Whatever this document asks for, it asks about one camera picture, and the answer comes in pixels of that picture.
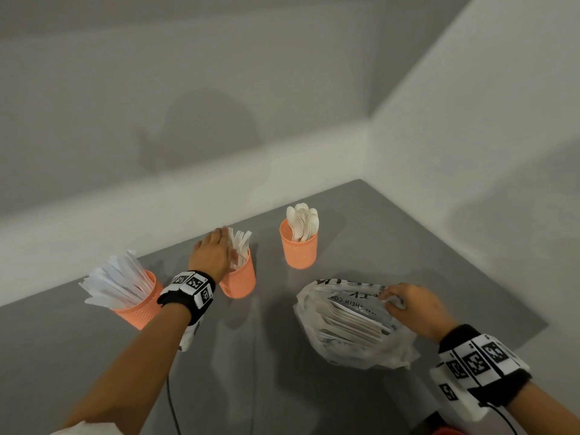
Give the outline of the person's left hand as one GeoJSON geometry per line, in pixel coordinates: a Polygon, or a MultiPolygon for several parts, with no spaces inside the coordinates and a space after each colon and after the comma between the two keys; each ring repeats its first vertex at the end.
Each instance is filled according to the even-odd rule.
{"type": "Polygon", "coordinates": [[[198,241],[189,255],[187,270],[203,272],[209,275],[215,283],[220,283],[230,269],[220,268],[213,257],[213,232],[198,241]]]}

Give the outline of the person's right hand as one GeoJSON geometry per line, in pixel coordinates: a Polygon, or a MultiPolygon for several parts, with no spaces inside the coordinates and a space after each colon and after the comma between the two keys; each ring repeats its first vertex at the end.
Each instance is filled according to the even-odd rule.
{"type": "Polygon", "coordinates": [[[399,283],[406,310],[390,314],[416,334],[440,343],[460,323],[449,313],[439,298],[424,286],[399,283]]]}

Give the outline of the clear plastic bag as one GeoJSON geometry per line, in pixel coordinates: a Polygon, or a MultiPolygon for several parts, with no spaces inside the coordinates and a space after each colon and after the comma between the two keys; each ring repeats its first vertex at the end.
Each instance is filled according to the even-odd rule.
{"type": "Polygon", "coordinates": [[[365,284],[347,279],[318,279],[306,285],[296,296],[294,311],[312,348],[319,356],[336,366],[367,370],[410,369],[420,358],[414,346],[417,334],[393,318],[383,307],[378,295],[386,286],[365,284]],[[371,320],[380,322],[393,332],[385,341],[365,348],[327,337],[320,333],[315,323],[315,300],[331,300],[371,320]]]}

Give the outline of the person's right forearm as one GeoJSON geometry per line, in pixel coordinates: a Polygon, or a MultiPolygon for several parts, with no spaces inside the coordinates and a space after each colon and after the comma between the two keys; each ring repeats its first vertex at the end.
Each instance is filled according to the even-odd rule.
{"type": "Polygon", "coordinates": [[[580,418],[533,382],[505,409],[527,435],[580,435],[580,418]]]}

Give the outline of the person's left forearm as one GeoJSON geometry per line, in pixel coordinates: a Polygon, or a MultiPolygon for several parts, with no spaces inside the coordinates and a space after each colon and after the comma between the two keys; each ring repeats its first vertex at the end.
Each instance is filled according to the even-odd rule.
{"type": "Polygon", "coordinates": [[[113,423],[123,435],[139,435],[191,318],[182,304],[164,306],[98,378],[63,428],[81,422],[113,423]]]}

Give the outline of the bunch of white plastic forks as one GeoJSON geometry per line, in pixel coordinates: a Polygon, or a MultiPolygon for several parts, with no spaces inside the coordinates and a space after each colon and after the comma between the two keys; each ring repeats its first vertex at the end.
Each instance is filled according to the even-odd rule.
{"type": "Polygon", "coordinates": [[[235,231],[228,227],[229,244],[235,250],[235,257],[230,263],[230,270],[242,268],[250,258],[251,231],[235,231]]]}

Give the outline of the orange plastic cup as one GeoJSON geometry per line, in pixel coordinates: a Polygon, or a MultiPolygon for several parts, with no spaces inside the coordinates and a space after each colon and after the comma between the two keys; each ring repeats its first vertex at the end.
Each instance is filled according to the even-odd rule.
{"type": "Polygon", "coordinates": [[[149,280],[154,284],[153,290],[146,299],[131,308],[111,310],[137,330],[142,330],[161,309],[161,305],[157,303],[157,299],[163,290],[163,286],[158,282],[153,272],[150,270],[145,270],[145,272],[149,280]]]}
{"type": "Polygon", "coordinates": [[[223,293],[231,299],[242,299],[254,290],[256,275],[250,249],[248,249],[248,259],[243,266],[226,274],[219,285],[223,293]]]}
{"type": "Polygon", "coordinates": [[[303,270],[311,267],[317,258],[318,234],[305,242],[291,241],[292,230],[287,219],[279,227],[282,248],[286,263],[294,269],[303,270]]]}

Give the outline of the pile of white cutlery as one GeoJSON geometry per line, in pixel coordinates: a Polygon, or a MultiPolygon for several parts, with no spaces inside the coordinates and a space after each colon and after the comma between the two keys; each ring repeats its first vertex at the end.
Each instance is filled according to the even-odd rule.
{"type": "Polygon", "coordinates": [[[327,337],[372,348],[385,341],[392,330],[331,300],[315,300],[314,319],[320,333],[327,337]]]}

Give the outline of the black wrist tracker with markers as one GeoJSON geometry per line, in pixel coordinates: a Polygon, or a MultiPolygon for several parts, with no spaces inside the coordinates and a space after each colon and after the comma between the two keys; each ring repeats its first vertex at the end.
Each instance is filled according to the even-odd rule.
{"type": "Polygon", "coordinates": [[[521,358],[467,324],[441,339],[438,355],[431,379],[465,422],[478,422],[490,409],[507,406],[532,379],[521,358]]]}
{"type": "Polygon", "coordinates": [[[178,303],[187,307],[192,315],[179,344],[181,352],[187,351],[191,346],[204,315],[213,302],[215,286],[214,279],[207,273],[184,271],[176,275],[170,285],[161,291],[157,299],[160,306],[178,303]]]}

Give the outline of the bunch of white plastic spoons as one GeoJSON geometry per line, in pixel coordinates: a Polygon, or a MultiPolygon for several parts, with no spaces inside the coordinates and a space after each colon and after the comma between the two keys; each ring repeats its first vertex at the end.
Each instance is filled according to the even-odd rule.
{"type": "Polygon", "coordinates": [[[286,221],[291,229],[291,241],[306,242],[318,233],[320,219],[318,211],[306,203],[286,208],[286,221]]]}

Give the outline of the bunch of white plastic knives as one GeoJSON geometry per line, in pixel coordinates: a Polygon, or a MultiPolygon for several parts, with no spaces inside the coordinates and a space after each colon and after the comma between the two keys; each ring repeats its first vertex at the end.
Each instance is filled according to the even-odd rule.
{"type": "Polygon", "coordinates": [[[148,276],[135,251],[111,256],[80,283],[88,305],[124,310],[140,304],[152,294],[155,282],[148,276]]]}

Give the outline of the red and black object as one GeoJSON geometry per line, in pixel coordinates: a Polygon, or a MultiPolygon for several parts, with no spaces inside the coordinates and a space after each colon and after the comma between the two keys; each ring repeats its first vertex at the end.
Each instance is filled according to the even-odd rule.
{"type": "Polygon", "coordinates": [[[447,423],[438,411],[425,417],[423,425],[428,435],[467,435],[464,431],[447,423]]]}

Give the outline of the white sleeve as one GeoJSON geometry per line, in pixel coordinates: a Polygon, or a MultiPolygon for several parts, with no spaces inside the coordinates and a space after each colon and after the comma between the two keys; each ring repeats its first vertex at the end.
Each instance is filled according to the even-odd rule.
{"type": "Polygon", "coordinates": [[[112,422],[89,423],[82,421],[71,427],[54,431],[50,435],[124,435],[112,422]]]}

